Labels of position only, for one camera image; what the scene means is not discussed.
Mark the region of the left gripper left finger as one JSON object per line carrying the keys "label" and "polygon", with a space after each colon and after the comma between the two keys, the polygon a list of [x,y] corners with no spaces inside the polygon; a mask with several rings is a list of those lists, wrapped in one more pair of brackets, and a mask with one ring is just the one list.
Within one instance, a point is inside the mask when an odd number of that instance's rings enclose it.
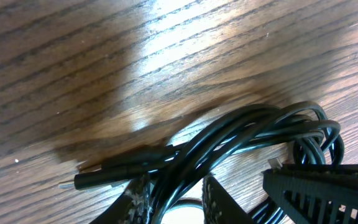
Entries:
{"label": "left gripper left finger", "polygon": [[123,193],[90,224],[147,224],[150,220],[150,180],[134,179]]}

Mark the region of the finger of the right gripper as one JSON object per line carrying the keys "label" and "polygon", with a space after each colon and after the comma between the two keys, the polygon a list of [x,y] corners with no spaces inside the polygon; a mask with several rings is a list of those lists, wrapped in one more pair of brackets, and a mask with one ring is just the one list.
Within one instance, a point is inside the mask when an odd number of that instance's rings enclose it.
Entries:
{"label": "finger of the right gripper", "polygon": [[295,223],[358,223],[358,164],[285,164],[264,171],[263,188]]}

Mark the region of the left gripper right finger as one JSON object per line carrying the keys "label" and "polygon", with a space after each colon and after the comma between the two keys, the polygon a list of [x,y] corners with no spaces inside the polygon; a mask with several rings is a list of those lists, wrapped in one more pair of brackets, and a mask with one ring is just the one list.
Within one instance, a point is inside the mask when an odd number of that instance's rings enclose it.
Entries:
{"label": "left gripper right finger", "polygon": [[254,223],[212,175],[203,178],[202,204],[205,224]]}

